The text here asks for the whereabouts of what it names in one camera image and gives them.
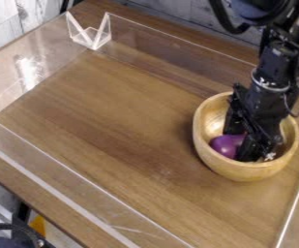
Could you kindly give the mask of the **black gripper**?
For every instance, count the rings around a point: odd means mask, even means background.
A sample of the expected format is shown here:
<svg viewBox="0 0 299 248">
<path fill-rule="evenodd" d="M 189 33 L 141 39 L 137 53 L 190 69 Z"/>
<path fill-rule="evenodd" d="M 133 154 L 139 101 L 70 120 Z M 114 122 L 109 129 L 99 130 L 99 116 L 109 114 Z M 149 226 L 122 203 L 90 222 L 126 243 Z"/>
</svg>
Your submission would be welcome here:
<svg viewBox="0 0 299 248">
<path fill-rule="evenodd" d="M 235 159 L 255 162 L 267 158 L 283 143 L 279 129 L 299 97 L 299 46 L 271 42 L 251 71 L 251 85 L 237 83 L 223 128 L 225 135 L 246 137 Z"/>
</svg>

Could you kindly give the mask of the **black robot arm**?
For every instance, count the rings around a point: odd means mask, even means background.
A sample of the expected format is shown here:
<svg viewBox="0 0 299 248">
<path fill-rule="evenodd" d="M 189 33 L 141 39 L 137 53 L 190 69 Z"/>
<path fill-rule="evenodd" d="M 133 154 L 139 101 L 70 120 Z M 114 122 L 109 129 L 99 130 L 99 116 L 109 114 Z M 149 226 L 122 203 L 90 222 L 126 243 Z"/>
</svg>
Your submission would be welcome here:
<svg viewBox="0 0 299 248">
<path fill-rule="evenodd" d="M 223 1 L 209 2 L 229 32 L 263 29 L 251 85 L 234 85 L 223 129 L 226 135 L 245 135 L 235 158 L 253 162 L 275 155 L 283 142 L 281 122 L 298 115 L 293 108 L 299 100 L 299 0 L 231 0 L 243 19 L 239 26 L 233 25 Z"/>
</svg>

